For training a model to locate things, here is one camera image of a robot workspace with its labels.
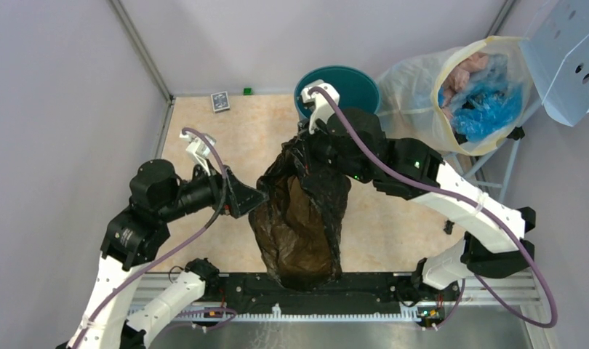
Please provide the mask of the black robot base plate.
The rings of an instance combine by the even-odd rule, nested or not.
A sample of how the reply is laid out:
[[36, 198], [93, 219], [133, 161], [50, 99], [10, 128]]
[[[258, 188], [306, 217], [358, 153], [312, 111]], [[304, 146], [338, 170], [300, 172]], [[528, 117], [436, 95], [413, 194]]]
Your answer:
[[266, 273], [229, 273], [207, 286], [201, 300], [239, 314], [269, 314], [277, 305], [281, 314], [289, 316], [353, 316], [397, 314], [407, 305], [437, 298], [432, 289], [415, 288], [408, 274], [344, 273], [310, 291], [296, 291]]

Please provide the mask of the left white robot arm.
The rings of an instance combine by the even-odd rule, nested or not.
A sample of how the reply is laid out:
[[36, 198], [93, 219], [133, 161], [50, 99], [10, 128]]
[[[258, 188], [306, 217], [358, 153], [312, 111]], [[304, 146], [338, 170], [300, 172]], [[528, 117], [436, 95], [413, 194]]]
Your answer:
[[268, 194], [240, 182], [229, 167], [222, 173], [196, 166], [182, 180], [164, 159], [145, 162], [130, 181], [128, 206], [109, 223], [100, 247], [98, 274], [75, 334], [61, 348], [149, 348], [158, 334], [196, 300], [219, 292], [219, 270], [206, 259], [188, 263], [177, 279], [141, 310], [130, 313], [140, 279], [153, 268], [168, 223], [205, 208], [240, 218]]

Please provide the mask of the black trash bag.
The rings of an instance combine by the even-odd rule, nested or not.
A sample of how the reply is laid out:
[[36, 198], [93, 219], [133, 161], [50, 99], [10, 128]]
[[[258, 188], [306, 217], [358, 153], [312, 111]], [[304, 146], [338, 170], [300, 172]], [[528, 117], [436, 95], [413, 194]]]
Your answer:
[[268, 275], [282, 287], [309, 292], [339, 278], [340, 242], [351, 181], [306, 159], [301, 137], [282, 143], [256, 182], [268, 200], [248, 216]]

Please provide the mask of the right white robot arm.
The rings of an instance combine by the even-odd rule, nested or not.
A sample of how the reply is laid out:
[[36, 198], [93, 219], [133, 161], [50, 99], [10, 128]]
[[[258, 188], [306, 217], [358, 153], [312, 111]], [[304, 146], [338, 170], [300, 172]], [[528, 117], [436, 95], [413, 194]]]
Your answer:
[[306, 167], [325, 165], [377, 191], [430, 208], [465, 229], [454, 246], [418, 263], [412, 277], [414, 293], [433, 299], [442, 289], [468, 276], [506, 278], [529, 267], [524, 255], [535, 247], [524, 236], [535, 227], [536, 212], [511, 209], [490, 198], [443, 160], [440, 153], [413, 139], [391, 139], [378, 117], [358, 108], [344, 114], [366, 147], [394, 172], [426, 187], [417, 188], [391, 177], [369, 159], [348, 134], [337, 115], [317, 122], [310, 133], [310, 119], [299, 121], [297, 139], [302, 143]]

